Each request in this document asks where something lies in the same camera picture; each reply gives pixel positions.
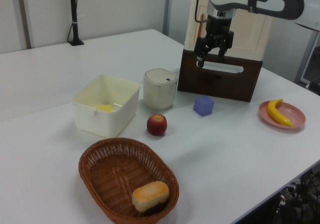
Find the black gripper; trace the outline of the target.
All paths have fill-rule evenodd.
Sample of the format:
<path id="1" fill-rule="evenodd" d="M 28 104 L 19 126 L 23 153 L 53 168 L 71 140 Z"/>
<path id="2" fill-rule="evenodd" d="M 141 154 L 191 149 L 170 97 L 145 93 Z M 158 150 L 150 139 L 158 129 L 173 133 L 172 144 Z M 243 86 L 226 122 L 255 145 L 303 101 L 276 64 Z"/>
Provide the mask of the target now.
<path id="1" fill-rule="evenodd" d="M 194 54 L 197 56 L 197 66 L 203 67 L 206 56 L 213 46 L 219 46 L 219 63 L 225 62 L 225 54 L 232 48 L 234 32 L 230 31 L 232 18 L 218 18 L 211 15 L 207 17 L 206 35 L 196 39 Z"/>

